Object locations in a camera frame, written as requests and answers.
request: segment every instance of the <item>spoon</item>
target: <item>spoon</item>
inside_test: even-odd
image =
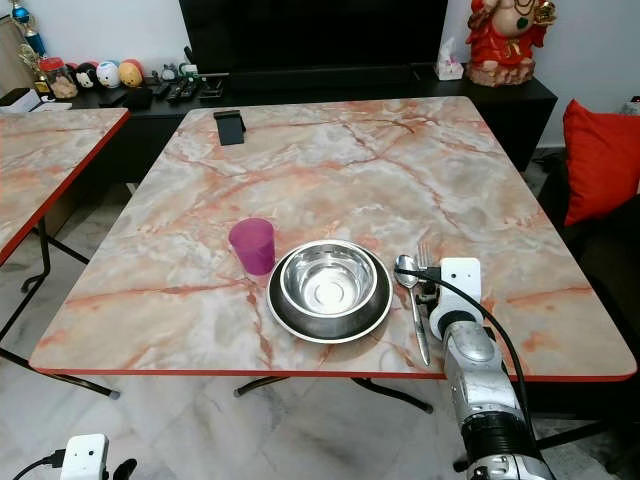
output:
[[[398,258],[396,258],[396,269],[416,271],[416,261],[409,255],[400,255]],[[394,274],[398,283],[409,290],[409,296],[411,297],[411,310],[413,312],[413,325],[416,329],[418,346],[420,347],[420,353],[422,354],[424,363],[429,365],[431,363],[431,359],[429,357],[429,344],[427,343],[427,335],[424,332],[424,326],[422,325],[420,312],[418,312],[418,306],[416,305],[416,297],[413,294],[413,287],[418,284],[418,277],[414,277],[413,275],[405,275],[396,271],[394,271]]]

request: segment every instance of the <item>decorative item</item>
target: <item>decorative item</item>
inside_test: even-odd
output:
[[[622,110],[620,110],[620,113],[624,115],[640,115],[640,99],[632,100],[630,102],[625,103],[622,106]]]
[[[49,88],[49,84],[47,83],[47,77],[42,72],[42,70],[40,70],[40,66],[38,65],[40,61],[40,57],[38,56],[38,54],[33,50],[33,48],[31,48],[30,45],[23,43],[20,45],[18,56],[33,71],[33,76],[35,77],[33,84],[38,91],[38,95],[45,98],[49,98],[49,95],[51,95],[51,97],[53,98],[51,89]]]
[[[40,34],[36,31],[35,19],[27,10],[24,8],[19,0],[10,0],[13,8],[11,9],[11,19],[18,26],[24,39],[27,43],[33,48],[34,52],[36,52],[41,57],[46,54],[44,49],[44,43],[42,42],[42,38]]]
[[[555,5],[545,0],[472,0],[469,18],[471,61],[467,75],[489,87],[531,80],[532,47],[541,48]]]
[[[117,88],[120,86],[120,74],[118,73],[118,62],[107,60],[96,68],[98,81],[107,88]]]
[[[56,98],[73,98],[78,95],[74,79],[60,57],[43,58],[40,60],[40,69],[47,76]]]
[[[123,60],[120,63],[118,74],[120,75],[120,81],[127,87],[139,87],[144,79],[142,65],[133,58]]]
[[[80,83],[78,82],[78,78],[76,75],[76,70],[78,70],[78,64],[69,62],[69,63],[65,63],[65,66],[67,67],[67,70],[71,74],[71,80],[73,80],[73,83],[75,83],[76,88],[80,90],[82,88],[82,85],[80,85]]]
[[[464,67],[451,54],[453,37],[447,40],[438,53],[438,63],[435,65],[436,75],[440,81],[460,80],[464,74]]]
[[[100,85],[96,66],[98,62],[84,62],[76,68],[76,81],[82,88],[94,88]]]
[[[178,69],[173,63],[169,65],[165,63],[161,76],[165,82],[175,82],[178,79]]]
[[[144,77],[144,84],[148,87],[154,87],[156,85],[160,85],[162,80],[160,79],[160,75],[157,70],[151,70],[150,77]]]
[[[192,63],[181,63],[178,73],[181,77],[198,78],[198,67]]]

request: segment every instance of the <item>black cabinet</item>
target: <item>black cabinet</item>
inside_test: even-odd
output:
[[[414,81],[399,85],[285,91],[226,91],[201,103],[197,94],[185,103],[153,100],[147,110],[132,112],[128,122],[96,156],[89,168],[101,182],[140,182],[189,110],[287,103],[375,100],[384,98],[466,96],[491,128],[518,170],[525,170],[540,140],[557,97],[538,80],[524,85],[489,88],[467,79],[438,81],[429,66],[415,69]],[[82,92],[74,108],[97,108],[99,94]]]

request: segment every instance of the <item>glass jar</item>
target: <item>glass jar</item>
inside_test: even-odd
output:
[[[78,87],[60,57],[43,58],[40,60],[40,69],[47,76],[56,98],[73,98],[78,94]]]

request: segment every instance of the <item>black cable cord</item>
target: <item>black cable cord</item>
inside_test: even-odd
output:
[[[527,429],[529,430],[529,435],[531,435],[531,439],[535,442],[536,436],[535,436],[535,433],[533,431],[533,424],[531,423],[531,416],[529,415],[529,401],[527,399],[527,389],[526,389],[526,386],[525,386],[524,373],[522,372],[522,366],[520,365],[520,358],[518,358],[518,353],[516,352],[516,349],[513,346],[513,343],[511,342],[511,339],[509,338],[509,335],[507,334],[505,329],[502,328],[502,325],[500,325],[500,323],[498,323],[498,320],[496,320],[496,318],[491,314],[491,312],[489,312],[489,310],[484,308],[480,303],[476,302],[468,294],[466,294],[465,292],[460,290],[455,285],[451,285],[449,282],[447,282],[445,280],[433,277],[433,276],[429,275],[426,272],[418,272],[418,271],[413,271],[413,270],[404,270],[404,269],[401,269],[401,268],[396,268],[395,271],[397,273],[401,273],[401,274],[404,274],[404,275],[411,275],[411,276],[420,278],[422,280],[426,280],[426,281],[429,281],[429,282],[437,283],[438,285],[441,285],[441,286],[451,290],[453,293],[461,296],[467,302],[469,302],[471,305],[473,305],[475,308],[477,308],[480,311],[480,313],[482,313],[482,315],[489,320],[491,325],[493,325],[493,327],[498,331],[498,333],[500,334],[500,336],[504,340],[504,343],[507,346],[507,349],[509,350],[509,355],[511,355],[511,360],[513,361],[513,368],[515,369],[516,376],[518,377],[518,389],[520,390],[520,408],[522,409],[522,415],[524,416],[525,424],[527,425]]]
[[[62,466],[62,462],[64,461],[64,453],[65,449],[56,450],[48,457],[41,458],[37,462],[33,462],[28,467],[23,468],[18,475],[13,477],[13,480],[18,480],[19,478],[24,477],[28,472],[33,470],[40,465],[51,465],[52,468],[60,468]]]
[[[15,477],[13,477],[13,480],[18,480],[19,478],[24,477],[27,472],[30,472],[31,470],[33,470],[34,468],[40,466],[40,465],[46,465],[47,464],[47,460],[49,457],[44,457],[41,458],[40,460],[38,460],[37,462],[33,462],[31,465],[29,465],[28,467],[23,468],[20,473],[18,475],[16,475]]]

